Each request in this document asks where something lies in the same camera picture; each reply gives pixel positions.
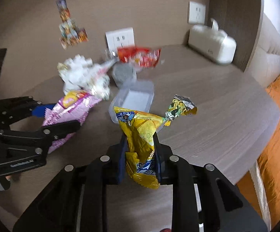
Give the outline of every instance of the wood grain tabletop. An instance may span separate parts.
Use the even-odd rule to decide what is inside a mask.
[[[214,164],[235,184],[256,161],[280,118],[277,105],[250,75],[233,65],[219,66],[185,46],[162,48],[158,65],[138,73],[154,83],[150,112],[164,116],[175,94],[190,97],[198,107],[195,116],[180,116],[159,133],[189,163]],[[63,96],[59,76],[43,81],[25,95],[45,103]],[[95,106],[82,128],[65,145],[48,156],[46,166],[14,177],[11,188],[0,193],[0,205],[20,216],[49,181],[66,165],[82,166],[105,154],[119,142],[122,131],[108,108],[111,98]],[[42,120],[28,118],[18,130],[33,130]],[[120,186],[108,186],[109,231],[159,231],[171,227],[172,187],[151,190],[127,175]]]

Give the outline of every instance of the orange bedding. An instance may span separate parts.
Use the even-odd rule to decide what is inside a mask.
[[[280,108],[280,76],[268,86],[266,91]],[[280,220],[280,121],[257,161],[266,191],[273,228]],[[238,182],[238,187],[245,198],[261,215],[249,173]]]

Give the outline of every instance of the wall outlet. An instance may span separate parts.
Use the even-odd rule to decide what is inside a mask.
[[[110,51],[115,51],[117,47],[135,45],[133,28],[126,28],[112,32],[106,32],[106,41]]]
[[[188,23],[204,24],[205,5],[195,2],[189,2]]]

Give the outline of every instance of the brown wall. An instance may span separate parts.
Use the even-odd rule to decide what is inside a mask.
[[[248,67],[258,42],[262,23],[262,0],[209,0],[209,18],[214,18],[237,43],[233,64]]]
[[[0,0],[0,48],[8,48],[0,98],[18,96],[57,73],[57,63],[76,54],[96,60],[106,48],[105,32],[133,27],[140,46],[182,44],[190,0],[67,0],[71,17],[88,43],[63,50],[55,0]],[[191,0],[208,6],[209,0]]]

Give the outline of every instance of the red object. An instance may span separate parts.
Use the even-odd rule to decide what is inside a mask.
[[[161,49],[152,50],[137,46],[117,48],[121,62],[133,62],[142,68],[155,67],[159,60],[160,51]]]

